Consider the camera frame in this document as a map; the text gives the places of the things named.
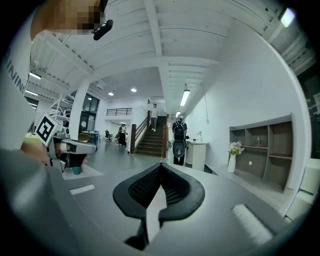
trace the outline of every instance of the staircase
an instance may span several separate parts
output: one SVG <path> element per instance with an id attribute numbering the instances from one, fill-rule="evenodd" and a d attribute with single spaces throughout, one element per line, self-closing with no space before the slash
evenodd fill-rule
<path id="1" fill-rule="evenodd" d="M 164 125 L 167 124 L 166 116 L 158 116 L 155 131 L 149 129 L 144 134 L 135 153 L 150 156 L 162 156 Z"/>

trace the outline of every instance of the white t-shirt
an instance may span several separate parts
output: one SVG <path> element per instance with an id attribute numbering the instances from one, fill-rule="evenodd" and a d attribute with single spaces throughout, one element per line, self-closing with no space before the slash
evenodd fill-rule
<path id="1" fill-rule="evenodd" d="M 24 97 L 30 69 L 30 28 L 35 12 L 21 26 L 0 63 L 0 148 L 21 148 L 36 111 Z"/>
<path id="2" fill-rule="evenodd" d="M 157 118 L 158 117 L 158 109 L 157 108 L 153 108 L 151 110 L 151 118 Z"/>

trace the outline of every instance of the pillar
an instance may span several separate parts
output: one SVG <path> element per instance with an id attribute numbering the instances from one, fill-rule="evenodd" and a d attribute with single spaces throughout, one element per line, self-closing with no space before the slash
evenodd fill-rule
<path id="1" fill-rule="evenodd" d="M 73 140 L 78 139 L 81 111 L 84 105 L 84 101 L 85 101 L 85 97 L 86 97 L 89 85 L 90 83 L 84 80 L 82 84 L 79 86 L 79 88 L 77 89 L 76 95 L 74 97 L 71 114 L 70 114 L 70 121 L 69 121 L 70 138 Z"/>

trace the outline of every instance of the balcony railing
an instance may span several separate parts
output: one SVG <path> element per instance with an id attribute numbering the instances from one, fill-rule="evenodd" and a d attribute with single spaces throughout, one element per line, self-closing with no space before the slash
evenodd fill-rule
<path id="1" fill-rule="evenodd" d="M 130 108 L 113 108 L 107 109 L 106 115 L 107 116 L 131 116 L 132 107 Z"/>

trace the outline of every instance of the reception counter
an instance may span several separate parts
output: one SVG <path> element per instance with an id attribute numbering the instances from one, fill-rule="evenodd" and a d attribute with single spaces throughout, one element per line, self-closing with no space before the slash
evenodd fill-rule
<path id="1" fill-rule="evenodd" d="M 206 160 L 206 147 L 209 142 L 187 140 L 189 148 L 185 151 L 185 163 L 192 169 L 204 171 Z"/>

